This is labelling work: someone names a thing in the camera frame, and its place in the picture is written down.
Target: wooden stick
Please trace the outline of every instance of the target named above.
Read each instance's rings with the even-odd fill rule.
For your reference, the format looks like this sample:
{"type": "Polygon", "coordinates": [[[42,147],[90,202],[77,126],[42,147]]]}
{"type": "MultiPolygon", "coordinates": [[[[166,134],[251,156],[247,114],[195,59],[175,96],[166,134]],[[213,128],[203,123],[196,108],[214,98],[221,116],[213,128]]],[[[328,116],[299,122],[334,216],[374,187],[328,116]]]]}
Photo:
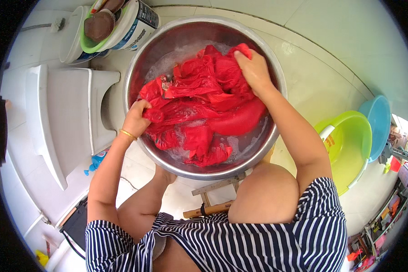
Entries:
{"type": "MultiPolygon", "coordinates": [[[[221,211],[228,211],[231,207],[231,204],[233,204],[234,200],[230,200],[228,202],[222,203],[222,204],[217,204],[213,205],[210,207],[205,207],[204,211],[207,215],[211,215],[214,213],[218,213],[221,211]]],[[[201,216],[201,209],[196,209],[196,210],[191,210],[191,211],[185,211],[183,212],[183,217],[184,218],[195,218],[198,216],[201,216]]]]}
{"type": "Polygon", "coordinates": [[[202,194],[201,194],[201,199],[202,199],[203,202],[204,202],[204,207],[209,207],[209,206],[211,206],[211,205],[210,205],[210,200],[208,200],[208,195],[207,195],[207,193],[202,193],[202,194]]]}
{"type": "Polygon", "coordinates": [[[234,191],[236,191],[239,189],[239,182],[233,182],[233,187],[234,187],[234,191]]]}
{"type": "Polygon", "coordinates": [[[210,185],[198,188],[196,190],[192,191],[192,195],[198,195],[198,194],[202,194],[202,193],[207,193],[208,191],[212,191],[214,189],[218,189],[220,187],[224,187],[230,184],[233,184],[234,182],[239,182],[241,180],[243,180],[246,177],[245,173],[241,173],[237,176],[234,176],[232,178],[228,178],[228,179],[224,179],[220,182],[215,182],[212,183],[210,185]]]}
{"type": "Polygon", "coordinates": [[[65,216],[65,218],[62,220],[62,222],[60,222],[59,227],[62,227],[62,226],[65,224],[65,222],[66,222],[68,219],[70,219],[71,215],[72,215],[76,210],[77,210],[77,208],[74,207],[74,208],[68,213],[68,215],[65,216]]]}

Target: gold bracelet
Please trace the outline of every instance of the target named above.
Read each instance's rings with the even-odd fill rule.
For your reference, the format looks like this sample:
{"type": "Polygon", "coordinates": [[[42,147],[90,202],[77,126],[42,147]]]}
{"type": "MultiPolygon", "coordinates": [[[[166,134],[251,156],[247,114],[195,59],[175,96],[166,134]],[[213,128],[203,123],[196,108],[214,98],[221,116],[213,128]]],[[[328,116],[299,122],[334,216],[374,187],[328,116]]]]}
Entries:
{"type": "Polygon", "coordinates": [[[120,132],[124,133],[127,136],[131,137],[131,141],[136,141],[137,138],[135,136],[133,136],[132,134],[128,133],[127,131],[125,131],[124,129],[120,129],[120,132]]]}

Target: electric cord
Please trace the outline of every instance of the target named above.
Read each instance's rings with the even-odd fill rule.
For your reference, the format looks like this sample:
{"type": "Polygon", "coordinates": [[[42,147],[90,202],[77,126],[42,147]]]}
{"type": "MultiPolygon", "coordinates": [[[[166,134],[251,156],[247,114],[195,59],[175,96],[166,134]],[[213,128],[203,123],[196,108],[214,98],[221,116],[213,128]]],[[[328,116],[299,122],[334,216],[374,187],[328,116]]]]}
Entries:
{"type": "Polygon", "coordinates": [[[83,256],[71,243],[70,239],[68,238],[68,236],[65,234],[65,232],[61,229],[59,232],[61,232],[63,234],[63,236],[65,237],[66,241],[68,242],[68,244],[70,245],[70,247],[74,250],[75,253],[77,253],[78,256],[80,256],[83,260],[86,260],[85,256],[83,256]]]}
{"type": "Polygon", "coordinates": [[[138,190],[136,187],[134,187],[133,186],[133,184],[131,184],[131,182],[130,181],[128,181],[128,179],[126,179],[125,177],[120,177],[120,178],[122,178],[123,180],[125,180],[126,182],[128,182],[128,184],[130,184],[130,186],[134,189],[134,190],[138,190]]]}

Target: navy and white striped dress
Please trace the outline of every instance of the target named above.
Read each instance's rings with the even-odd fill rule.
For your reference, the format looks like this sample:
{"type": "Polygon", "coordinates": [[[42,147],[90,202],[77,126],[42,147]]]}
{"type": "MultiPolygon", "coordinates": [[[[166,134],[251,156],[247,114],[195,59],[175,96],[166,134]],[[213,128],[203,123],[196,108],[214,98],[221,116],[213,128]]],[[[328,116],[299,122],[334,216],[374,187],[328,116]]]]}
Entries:
{"type": "Polygon", "coordinates": [[[347,247],[346,219],[330,178],[316,178],[292,223],[230,224],[227,213],[173,220],[160,213],[134,244],[119,226],[96,220],[86,229],[88,271],[152,271],[160,237],[178,242],[201,271],[339,271],[347,247]]]}

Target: woman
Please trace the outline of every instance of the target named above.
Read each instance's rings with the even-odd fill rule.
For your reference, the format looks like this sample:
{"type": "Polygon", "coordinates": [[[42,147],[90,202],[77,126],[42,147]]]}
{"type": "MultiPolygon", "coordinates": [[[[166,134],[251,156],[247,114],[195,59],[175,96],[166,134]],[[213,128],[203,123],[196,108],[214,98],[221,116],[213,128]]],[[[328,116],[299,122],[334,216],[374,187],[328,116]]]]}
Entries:
{"type": "Polygon", "coordinates": [[[267,106],[297,175],[261,161],[240,184],[228,213],[173,220],[159,213],[176,176],[153,179],[119,209],[115,199],[125,151],[150,122],[133,104],[122,133],[95,173],[88,195],[88,271],[339,271],[346,220],[322,140],[273,86],[264,57],[235,52],[242,73],[267,106]]]}

